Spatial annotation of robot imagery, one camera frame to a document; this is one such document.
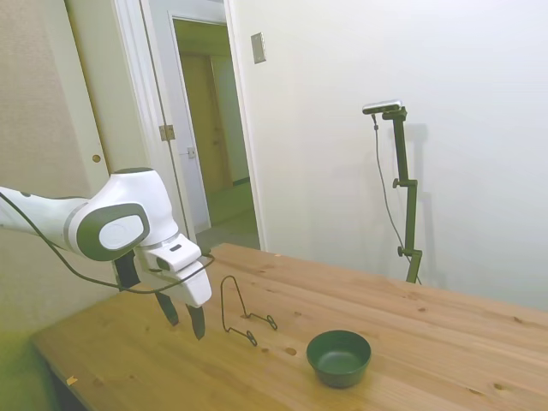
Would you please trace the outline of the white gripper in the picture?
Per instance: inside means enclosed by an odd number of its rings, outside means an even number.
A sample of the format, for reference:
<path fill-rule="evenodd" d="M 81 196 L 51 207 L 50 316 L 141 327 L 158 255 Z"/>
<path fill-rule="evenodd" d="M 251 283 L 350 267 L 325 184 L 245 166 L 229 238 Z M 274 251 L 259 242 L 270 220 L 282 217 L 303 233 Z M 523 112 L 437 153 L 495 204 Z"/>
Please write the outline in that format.
<path fill-rule="evenodd" d="M 140 255 L 140 280 L 156 293 L 158 304 L 172 326 L 178 324 L 178 313 L 170 297 L 186 303 L 197 340 L 206 333 L 202 307 L 211 298 L 211 285 L 205 265 L 193 255 Z"/>

